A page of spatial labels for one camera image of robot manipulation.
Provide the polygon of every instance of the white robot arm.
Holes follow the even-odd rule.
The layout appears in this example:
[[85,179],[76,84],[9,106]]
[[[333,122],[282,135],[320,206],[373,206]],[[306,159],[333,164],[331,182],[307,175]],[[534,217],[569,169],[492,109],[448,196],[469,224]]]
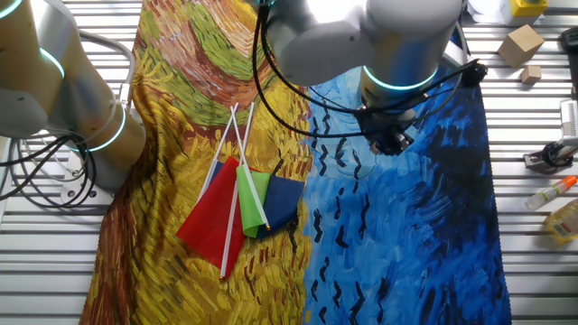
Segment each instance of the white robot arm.
[[379,139],[368,138],[372,149],[399,154],[413,142],[405,133],[415,120],[412,107],[423,101],[440,64],[465,70],[470,61],[465,47],[450,42],[457,26],[465,43],[457,24],[462,6],[462,0],[275,0],[256,5],[264,22],[257,29],[290,88],[289,82],[307,87],[362,67],[359,109],[395,106],[396,112],[366,114],[363,121],[358,115],[360,128],[385,129]]
[[61,0],[0,0],[0,135],[80,134],[96,162],[95,183],[117,190],[145,145],[145,130],[126,112],[128,86],[117,99]]

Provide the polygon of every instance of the metal grating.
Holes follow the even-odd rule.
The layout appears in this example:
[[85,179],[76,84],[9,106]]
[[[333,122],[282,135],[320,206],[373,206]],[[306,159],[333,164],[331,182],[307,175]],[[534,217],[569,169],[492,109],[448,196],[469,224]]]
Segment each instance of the metal grating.
[[[116,39],[132,48],[141,2],[138,0],[69,0],[79,28]],[[525,197],[578,166],[551,176],[527,171],[523,153],[540,150],[560,139],[559,103],[570,95],[568,60],[556,38],[578,25],[575,1],[550,0],[551,8],[536,30],[545,38],[531,64],[543,68],[542,81],[523,88],[496,50],[512,29],[467,23],[472,57],[488,65],[481,85],[489,126],[490,155],[499,208],[501,245],[512,313],[516,325],[571,325],[578,323],[578,241],[554,250],[542,221],[547,213],[578,199],[572,189],[537,212],[524,209]],[[98,72],[113,90],[126,75],[121,55],[83,43]],[[42,144],[35,144],[36,149]],[[62,161],[66,150],[59,152]],[[51,162],[48,169],[63,174]],[[38,182],[54,198],[60,184]],[[85,212],[55,212],[29,204],[23,197],[9,199],[0,225],[0,324],[77,324],[89,289],[102,216]]]

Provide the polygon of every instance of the van gogh painting print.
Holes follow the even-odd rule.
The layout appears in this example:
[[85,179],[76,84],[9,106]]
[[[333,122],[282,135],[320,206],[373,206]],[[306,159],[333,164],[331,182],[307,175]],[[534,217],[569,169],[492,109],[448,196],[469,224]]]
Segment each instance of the van gogh painting print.
[[[241,0],[143,1],[134,100],[147,145],[103,220],[81,323],[511,323],[480,90],[459,90],[417,123],[415,143],[397,157],[374,155],[362,137],[299,136],[258,99],[255,22]],[[284,87],[261,51],[258,61],[283,119],[318,133],[357,131],[353,117]],[[352,70],[314,89],[356,107],[358,82]],[[175,234],[199,197],[229,107],[239,103],[244,133],[254,101],[249,165],[306,186],[295,218],[270,237],[245,239],[220,280],[218,267]],[[234,133],[226,139],[222,162],[239,157]]]

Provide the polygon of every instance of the green flag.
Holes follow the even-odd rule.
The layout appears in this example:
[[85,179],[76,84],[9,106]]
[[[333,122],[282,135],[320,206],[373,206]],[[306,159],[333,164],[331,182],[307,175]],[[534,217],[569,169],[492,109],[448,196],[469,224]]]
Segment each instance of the green flag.
[[243,233],[247,237],[255,238],[259,226],[265,224],[261,214],[265,214],[263,203],[265,202],[271,175],[264,172],[250,172],[257,195],[257,198],[255,198],[247,174],[248,167],[246,165],[237,167],[238,201],[241,206]]

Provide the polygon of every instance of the wooden block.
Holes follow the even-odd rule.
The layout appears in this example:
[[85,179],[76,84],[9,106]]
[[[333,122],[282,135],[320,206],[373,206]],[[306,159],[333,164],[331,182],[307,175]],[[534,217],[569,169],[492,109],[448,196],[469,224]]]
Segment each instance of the wooden block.
[[508,34],[499,47],[498,54],[510,67],[517,69],[532,59],[542,44],[542,36],[529,25],[524,25]]
[[525,85],[534,85],[542,78],[542,68],[538,66],[527,66],[522,74],[522,83]]

